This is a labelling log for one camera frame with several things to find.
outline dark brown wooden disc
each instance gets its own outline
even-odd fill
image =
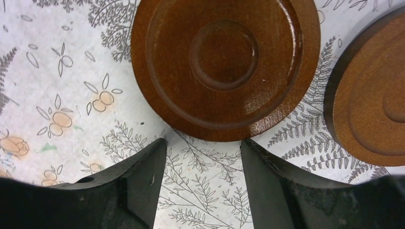
[[[405,165],[405,7],[382,17],[349,45],[332,71],[325,120],[354,157]]]
[[[313,0],[143,0],[131,55],[150,106],[173,128],[236,141],[276,125],[313,78]]]

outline black plastic part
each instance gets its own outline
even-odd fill
[[[405,176],[348,185],[241,144],[255,229],[403,229]]]
[[[166,141],[158,139],[74,184],[0,178],[0,228],[152,229],[165,164]]]

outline table surface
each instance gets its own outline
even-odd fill
[[[324,124],[322,104],[343,50],[405,0],[315,3],[322,38],[313,83],[289,117],[253,139],[337,181],[358,184],[404,174],[405,167],[372,166],[338,146]],[[0,176],[39,186],[74,183],[165,137],[168,159],[155,228],[252,229],[240,142],[205,142],[178,133],[140,93],[129,54],[138,4],[0,0]]]

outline screw hole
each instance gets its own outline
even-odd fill
[[[93,177],[84,177],[84,178],[78,180],[76,183],[87,183],[87,182],[90,182],[90,181],[93,181],[93,180],[94,180]]]

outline green spot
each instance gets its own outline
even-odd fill
[[[84,131],[84,129],[83,129],[83,128],[81,128],[81,127],[79,127],[79,126],[76,126],[76,125],[74,125],[74,126],[73,126],[73,129],[75,129],[75,130],[81,130],[81,131]]]
[[[49,151],[49,150],[56,150],[56,146],[51,146],[49,143],[46,143],[44,147],[42,147],[41,152]]]

